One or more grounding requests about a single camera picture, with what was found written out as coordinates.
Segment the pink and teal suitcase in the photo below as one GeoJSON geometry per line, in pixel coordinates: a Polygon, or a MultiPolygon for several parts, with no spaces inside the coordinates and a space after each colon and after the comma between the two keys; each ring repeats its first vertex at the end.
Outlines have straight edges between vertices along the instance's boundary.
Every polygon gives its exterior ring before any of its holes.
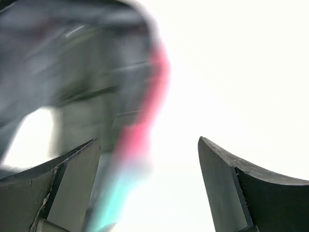
{"type": "Polygon", "coordinates": [[[98,169],[81,232],[108,232],[147,172],[167,82],[145,11],[118,0],[0,3],[0,179],[90,140],[98,169]]]}

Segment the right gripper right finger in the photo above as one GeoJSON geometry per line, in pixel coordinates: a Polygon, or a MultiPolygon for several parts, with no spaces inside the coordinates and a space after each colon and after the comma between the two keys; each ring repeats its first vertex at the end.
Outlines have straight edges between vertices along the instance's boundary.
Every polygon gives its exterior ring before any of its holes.
{"type": "Polygon", "coordinates": [[[198,156],[217,232],[307,232],[309,182],[264,169],[200,137],[198,156]]]}

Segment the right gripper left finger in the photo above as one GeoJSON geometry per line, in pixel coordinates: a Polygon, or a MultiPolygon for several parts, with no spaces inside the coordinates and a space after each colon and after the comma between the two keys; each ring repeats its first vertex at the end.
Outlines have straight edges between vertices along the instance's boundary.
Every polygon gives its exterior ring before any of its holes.
{"type": "Polygon", "coordinates": [[[0,181],[2,232],[80,232],[98,169],[97,140],[0,181]]]}

